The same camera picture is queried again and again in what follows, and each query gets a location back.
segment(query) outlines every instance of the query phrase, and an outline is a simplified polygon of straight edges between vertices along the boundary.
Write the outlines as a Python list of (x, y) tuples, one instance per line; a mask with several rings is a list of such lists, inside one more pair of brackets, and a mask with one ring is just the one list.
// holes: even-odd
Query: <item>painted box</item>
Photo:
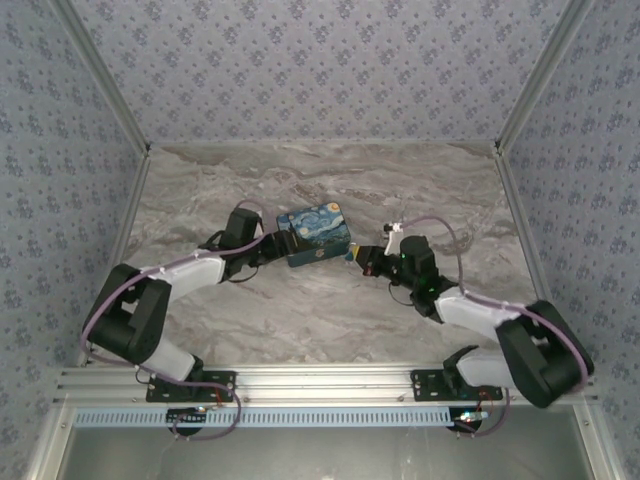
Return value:
[(284, 213), (277, 221), (280, 230), (293, 236), (295, 252), (287, 256), (290, 267), (346, 255), (349, 250), (351, 234), (335, 202)]

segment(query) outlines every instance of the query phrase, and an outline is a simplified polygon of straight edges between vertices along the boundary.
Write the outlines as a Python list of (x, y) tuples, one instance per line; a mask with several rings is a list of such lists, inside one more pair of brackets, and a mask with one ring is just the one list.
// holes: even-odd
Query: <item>marble surface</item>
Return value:
[[(156, 147), (125, 261), (155, 265), (190, 253), (224, 228), (246, 197), (260, 199), (272, 216), (338, 202), (360, 244), (381, 244), (385, 222), (441, 215), (460, 239), (472, 290), (534, 298), (488, 145)], [(427, 235), (441, 271), (455, 278), (445, 229), (425, 223), (413, 231)], [(206, 364), (441, 362), (462, 346), (491, 345), (398, 305), (387, 283), (363, 277), (342, 258), (296, 269), (281, 260), (247, 283), (204, 288), (172, 303), (165, 333)], [(394, 293), (408, 300), (405, 290)]]

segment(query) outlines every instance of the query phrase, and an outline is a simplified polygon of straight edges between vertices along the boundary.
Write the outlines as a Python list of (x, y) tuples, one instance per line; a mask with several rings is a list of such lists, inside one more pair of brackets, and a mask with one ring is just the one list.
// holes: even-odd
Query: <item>starry night box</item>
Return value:
[(287, 256), (290, 267), (346, 255), (349, 250), (351, 234), (335, 202), (284, 213), (277, 221), (280, 230), (293, 236), (295, 253)]

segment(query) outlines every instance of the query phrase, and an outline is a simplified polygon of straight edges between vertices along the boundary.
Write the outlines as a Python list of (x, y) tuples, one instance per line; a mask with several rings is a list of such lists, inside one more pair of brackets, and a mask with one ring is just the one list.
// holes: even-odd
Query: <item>patterned wallpaper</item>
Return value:
[(45, 0), (0, 2), (0, 478), (21, 478), (138, 155)]
[(597, 2), (509, 154), (563, 313), (640, 479), (640, 3)]
[(75, 0), (151, 142), (494, 139), (566, 0)]

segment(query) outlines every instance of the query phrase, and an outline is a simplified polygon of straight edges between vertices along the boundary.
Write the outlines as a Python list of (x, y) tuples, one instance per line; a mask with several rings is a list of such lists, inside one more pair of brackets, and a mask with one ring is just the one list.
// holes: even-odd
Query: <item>gray floor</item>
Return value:
[[(259, 198), (271, 215), (329, 201), (352, 237), (380, 244), (384, 223), (437, 213), (451, 222), (473, 290), (534, 298), (489, 145), (239, 145), (154, 148), (125, 259), (145, 266), (190, 253), (226, 224), (233, 206)], [(426, 234), (438, 266), (457, 275), (439, 225)], [(407, 292), (397, 292), (400, 300)], [(245, 284), (202, 289), (170, 306), (165, 331), (207, 364), (441, 362), (484, 342), (426, 321), (340, 258), (291, 269), (282, 260)]]
[(589, 480), (577, 438), (567, 407), (515, 407), (482, 439), (444, 428), (242, 428), (175, 443), (164, 428), (80, 429), (58, 480)]

